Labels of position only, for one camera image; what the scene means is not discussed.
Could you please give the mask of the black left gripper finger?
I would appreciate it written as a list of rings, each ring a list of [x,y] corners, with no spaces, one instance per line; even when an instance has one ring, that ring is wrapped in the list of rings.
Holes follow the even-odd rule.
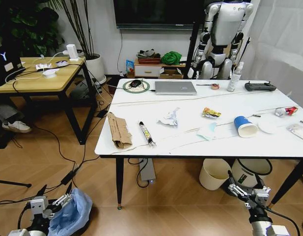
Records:
[[[32,202],[33,200],[41,200],[41,199],[45,199],[46,196],[45,196],[45,191],[46,191],[46,188],[47,188],[47,185],[45,184],[38,192],[37,194],[31,198],[29,200],[29,202]]]
[[[71,192],[72,192],[72,182],[69,184],[65,194],[59,197],[56,201],[54,201],[52,205],[56,207],[57,206],[65,207],[72,199]]]

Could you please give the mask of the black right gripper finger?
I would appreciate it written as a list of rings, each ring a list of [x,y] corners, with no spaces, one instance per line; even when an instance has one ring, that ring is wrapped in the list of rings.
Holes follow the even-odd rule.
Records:
[[[267,187],[263,179],[259,175],[255,175],[257,185],[255,187],[255,194],[257,197],[268,197],[271,188]]]
[[[230,192],[234,194],[237,198],[249,198],[250,194],[236,184],[232,172],[228,170],[227,173],[229,175],[228,189],[230,190]]]

